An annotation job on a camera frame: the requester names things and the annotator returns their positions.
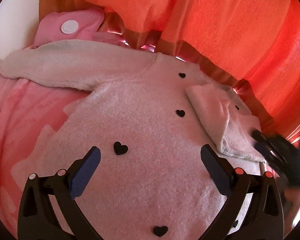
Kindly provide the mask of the pink polka dot garment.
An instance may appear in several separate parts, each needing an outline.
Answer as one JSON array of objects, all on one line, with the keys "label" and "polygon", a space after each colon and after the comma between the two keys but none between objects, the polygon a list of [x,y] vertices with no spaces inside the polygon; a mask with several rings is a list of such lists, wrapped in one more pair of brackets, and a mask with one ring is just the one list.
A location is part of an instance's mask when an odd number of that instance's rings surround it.
[{"label": "pink polka dot garment", "polygon": [[61,40],[88,40],[128,48],[128,43],[120,34],[98,31],[104,18],[105,13],[100,8],[52,12],[40,21],[33,45],[29,48],[35,49]]}]

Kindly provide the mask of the white fleece sweater black hearts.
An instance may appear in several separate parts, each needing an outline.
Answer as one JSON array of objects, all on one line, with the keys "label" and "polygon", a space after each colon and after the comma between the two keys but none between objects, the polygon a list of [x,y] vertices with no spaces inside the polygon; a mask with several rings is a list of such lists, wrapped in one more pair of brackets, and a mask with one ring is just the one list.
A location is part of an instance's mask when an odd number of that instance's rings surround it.
[{"label": "white fleece sweater black hearts", "polygon": [[0,61],[0,74],[88,92],[66,107],[58,131],[43,129],[12,176],[23,188],[30,173],[53,174],[97,146],[101,162],[78,204],[105,239],[155,239],[151,229],[162,225],[166,239],[201,236],[225,202],[200,159],[205,144],[234,167],[262,172],[248,135],[258,118],[196,64],[64,40],[11,53]]}]

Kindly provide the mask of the orange curtain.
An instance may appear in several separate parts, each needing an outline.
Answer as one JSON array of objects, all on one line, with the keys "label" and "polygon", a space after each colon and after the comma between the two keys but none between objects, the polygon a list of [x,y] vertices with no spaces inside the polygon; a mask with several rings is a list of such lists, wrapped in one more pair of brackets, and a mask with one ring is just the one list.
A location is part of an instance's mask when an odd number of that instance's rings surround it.
[{"label": "orange curtain", "polygon": [[239,93],[262,131],[300,131],[298,0],[40,0],[39,16],[101,7],[102,32],[200,65]]}]

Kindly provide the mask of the pink patterned bed blanket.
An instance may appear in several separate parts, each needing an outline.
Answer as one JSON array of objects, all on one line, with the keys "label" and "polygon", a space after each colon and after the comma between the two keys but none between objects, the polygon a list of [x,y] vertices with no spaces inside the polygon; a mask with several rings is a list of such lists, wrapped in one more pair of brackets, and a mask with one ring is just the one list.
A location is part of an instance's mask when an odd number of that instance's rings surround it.
[{"label": "pink patterned bed blanket", "polygon": [[0,75],[0,219],[13,236],[29,174],[49,176],[70,166],[65,153],[54,155],[45,149],[87,96],[76,89]]}]

